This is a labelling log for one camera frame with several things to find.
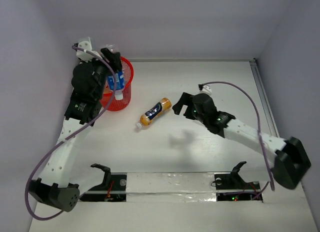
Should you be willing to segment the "orange bottle with blue label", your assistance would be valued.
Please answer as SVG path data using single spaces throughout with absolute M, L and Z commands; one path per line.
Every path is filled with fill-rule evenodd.
M 172 103 L 168 98 L 162 98 L 151 109 L 143 113 L 136 124 L 137 129 L 142 129 L 151 125 L 158 117 L 163 115 L 172 107 Z

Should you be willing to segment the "clear bottle blue label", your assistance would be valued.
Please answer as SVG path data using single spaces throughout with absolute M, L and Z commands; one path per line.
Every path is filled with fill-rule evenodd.
M 119 52 L 117 46 L 115 45 L 106 45 L 103 48 L 108 48 L 112 52 Z M 116 100 L 122 100 L 124 98 L 123 89 L 125 87 L 125 77 L 123 73 L 123 67 L 121 71 L 114 72 L 114 73 L 115 73 L 115 78 L 113 77 L 113 75 L 109 75 L 107 77 L 107 84 L 111 90 L 113 90 L 116 87 L 116 92 L 114 97 Z

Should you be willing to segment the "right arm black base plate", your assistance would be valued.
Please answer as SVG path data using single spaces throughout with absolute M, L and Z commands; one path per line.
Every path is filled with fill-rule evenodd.
M 210 184 L 216 190 L 217 201 L 262 201 L 260 195 L 254 198 L 260 191 L 261 185 L 259 182 L 244 182 L 238 175 L 230 173 L 215 174 L 214 179 Z

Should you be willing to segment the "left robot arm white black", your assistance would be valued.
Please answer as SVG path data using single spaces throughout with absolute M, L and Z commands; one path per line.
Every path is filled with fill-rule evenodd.
M 85 176 L 71 176 L 78 148 L 96 120 L 106 111 L 101 99 L 108 76 L 116 78 L 122 70 L 120 52 L 103 48 L 100 52 L 74 45 L 80 63 L 72 72 L 72 94 L 64 114 L 62 130 L 53 147 L 39 162 L 45 164 L 37 179 L 33 176 L 37 165 L 26 183 L 24 198 L 30 207 L 29 196 L 37 202 L 70 212 L 81 196 L 91 189 L 109 189 L 111 170 L 94 163 Z

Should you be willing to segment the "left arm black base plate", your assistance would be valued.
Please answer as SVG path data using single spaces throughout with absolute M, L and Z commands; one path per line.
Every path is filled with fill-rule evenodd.
M 82 202 L 126 202 L 127 174 L 112 173 L 108 188 L 92 188 L 80 197 Z

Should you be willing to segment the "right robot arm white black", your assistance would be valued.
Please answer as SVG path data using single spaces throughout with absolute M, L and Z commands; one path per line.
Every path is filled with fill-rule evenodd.
M 185 118 L 197 120 L 212 134 L 238 142 L 266 157 L 267 162 L 272 164 L 272 178 L 286 189 L 295 189 L 311 167 L 299 139 L 282 139 L 259 133 L 234 115 L 219 111 L 208 94 L 183 93 L 172 109 L 178 115 L 183 106 L 186 106 L 183 114 Z

